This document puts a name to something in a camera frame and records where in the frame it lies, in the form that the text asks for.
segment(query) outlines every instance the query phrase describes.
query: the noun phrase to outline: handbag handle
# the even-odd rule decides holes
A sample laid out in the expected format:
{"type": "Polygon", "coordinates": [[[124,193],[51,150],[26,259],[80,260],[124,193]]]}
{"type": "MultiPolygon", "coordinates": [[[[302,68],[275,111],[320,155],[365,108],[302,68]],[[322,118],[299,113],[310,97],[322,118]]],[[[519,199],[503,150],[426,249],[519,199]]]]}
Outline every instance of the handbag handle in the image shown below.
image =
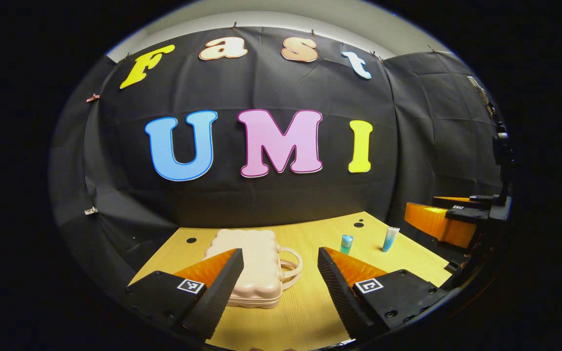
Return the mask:
{"type": "Polygon", "coordinates": [[[294,269],[292,271],[287,271],[287,272],[283,271],[283,279],[289,278],[289,277],[294,277],[289,282],[283,283],[283,290],[285,290],[288,287],[291,287],[292,285],[296,284],[299,277],[301,277],[301,270],[303,269],[303,258],[301,258],[301,255],[299,255],[299,253],[297,253],[296,251],[294,251],[293,249],[291,249],[289,247],[281,247],[279,249],[279,251],[287,251],[288,253],[291,253],[292,255],[294,255],[299,260],[298,265],[296,265],[292,262],[286,261],[286,260],[281,260],[281,264],[289,265],[290,267],[294,267],[294,269]]]}

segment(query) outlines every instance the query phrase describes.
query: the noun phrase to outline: blue tube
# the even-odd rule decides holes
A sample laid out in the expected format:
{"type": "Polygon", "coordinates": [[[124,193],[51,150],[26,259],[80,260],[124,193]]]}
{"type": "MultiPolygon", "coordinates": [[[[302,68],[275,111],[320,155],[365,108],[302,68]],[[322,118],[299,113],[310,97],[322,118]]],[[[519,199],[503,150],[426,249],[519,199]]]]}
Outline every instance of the blue tube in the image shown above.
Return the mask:
{"type": "Polygon", "coordinates": [[[341,236],[341,248],[340,251],[343,254],[348,255],[350,253],[350,247],[353,245],[354,237],[350,235],[342,235],[341,236]]]}
{"type": "Polygon", "coordinates": [[[385,242],[383,243],[383,249],[381,249],[381,251],[386,253],[390,250],[390,247],[392,247],[394,239],[396,238],[399,230],[400,228],[387,227],[387,234],[385,234],[385,242]]]}

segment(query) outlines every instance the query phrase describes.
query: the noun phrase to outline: black fabric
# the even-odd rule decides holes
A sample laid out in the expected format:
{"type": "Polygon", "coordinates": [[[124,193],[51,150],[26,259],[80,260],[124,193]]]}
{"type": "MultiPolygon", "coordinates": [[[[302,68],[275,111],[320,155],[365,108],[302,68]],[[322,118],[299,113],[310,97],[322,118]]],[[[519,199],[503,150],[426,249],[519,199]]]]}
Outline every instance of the black fabric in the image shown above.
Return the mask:
{"type": "MultiPolygon", "coordinates": [[[[72,94],[54,134],[50,191],[56,221],[71,252],[100,287],[122,289],[180,226],[255,227],[291,224],[367,211],[442,257],[456,251],[423,242],[404,222],[406,202],[430,204],[432,196],[493,194],[498,168],[491,153],[493,124],[467,81],[469,69],[451,54],[410,54],[383,64],[369,53],[328,38],[267,27],[213,29],[148,47],[118,64],[104,57],[72,94]],[[241,58],[203,61],[206,42],[244,38],[241,58]],[[315,62],[281,56],[284,38],[317,43],[315,62]],[[169,44],[141,82],[119,89],[134,60],[169,44]],[[370,80],[353,71],[342,51],[365,60],[370,80]],[[93,93],[100,99],[85,99],[93,93]],[[245,178],[241,111],[267,109],[282,131],[299,110],[319,111],[323,169],[245,178]],[[201,177],[173,182],[152,164],[144,127],[174,117],[174,153],[195,156],[185,117],[212,110],[214,163],[201,177]],[[365,120],[370,134],[367,173],[351,174],[351,120],[365,120]],[[98,213],[85,216],[92,206],[98,213]]],[[[288,160],[293,162],[294,155],[288,160]]]]}
{"type": "Polygon", "coordinates": [[[396,187],[386,222],[442,257],[460,260],[460,249],[415,229],[404,221],[404,211],[407,202],[432,204],[433,196],[500,192],[491,141],[495,124],[467,76],[482,82],[453,54],[407,54],[383,66],[399,133],[396,187]]]}

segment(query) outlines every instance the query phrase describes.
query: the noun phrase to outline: yellow letter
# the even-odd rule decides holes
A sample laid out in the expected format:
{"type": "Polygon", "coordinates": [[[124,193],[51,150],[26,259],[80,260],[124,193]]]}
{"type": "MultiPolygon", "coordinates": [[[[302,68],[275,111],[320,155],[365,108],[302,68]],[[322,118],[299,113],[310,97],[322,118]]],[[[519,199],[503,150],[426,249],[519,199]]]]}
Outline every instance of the yellow letter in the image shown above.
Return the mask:
{"type": "Polygon", "coordinates": [[[247,49],[244,49],[243,38],[238,37],[227,37],[212,40],[205,44],[207,49],[203,49],[199,54],[201,60],[215,60],[220,58],[239,58],[248,53],[247,49]]]}
{"type": "Polygon", "coordinates": [[[351,120],[350,129],[355,133],[355,149],[353,151],[353,160],[348,165],[348,170],[351,173],[368,172],[370,170],[368,149],[370,148],[372,124],[364,120],[351,120]]]}
{"type": "Polygon", "coordinates": [[[311,39],[287,38],[283,40],[283,46],[281,55],[286,60],[313,62],[318,58],[318,53],[314,50],[316,43],[311,39]]]}
{"type": "Polygon", "coordinates": [[[151,51],[148,54],[143,54],[141,57],[137,58],[134,68],[131,69],[131,72],[129,73],[129,76],[127,76],[127,79],[125,79],[125,82],[120,84],[120,88],[122,89],[124,87],[131,86],[132,84],[143,80],[147,76],[144,69],[152,69],[158,64],[158,62],[160,62],[162,54],[168,54],[174,49],[174,45],[169,45],[161,49],[151,51]]]}

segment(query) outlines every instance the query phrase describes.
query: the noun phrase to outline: letter u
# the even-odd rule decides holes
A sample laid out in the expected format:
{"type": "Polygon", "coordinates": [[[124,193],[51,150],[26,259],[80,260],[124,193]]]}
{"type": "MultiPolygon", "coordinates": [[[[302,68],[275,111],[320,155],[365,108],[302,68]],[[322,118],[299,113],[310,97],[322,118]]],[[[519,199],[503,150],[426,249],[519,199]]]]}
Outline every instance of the letter u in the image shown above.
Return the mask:
{"type": "Polygon", "coordinates": [[[173,117],[153,120],[145,126],[149,134],[153,166],[162,177],[174,182],[185,182],[205,174],[214,161],[212,146],[212,122],[218,118],[216,111],[198,111],[185,118],[194,127],[194,147],[196,156],[192,162],[177,162],[173,154],[172,130],[177,126],[173,117]]]}

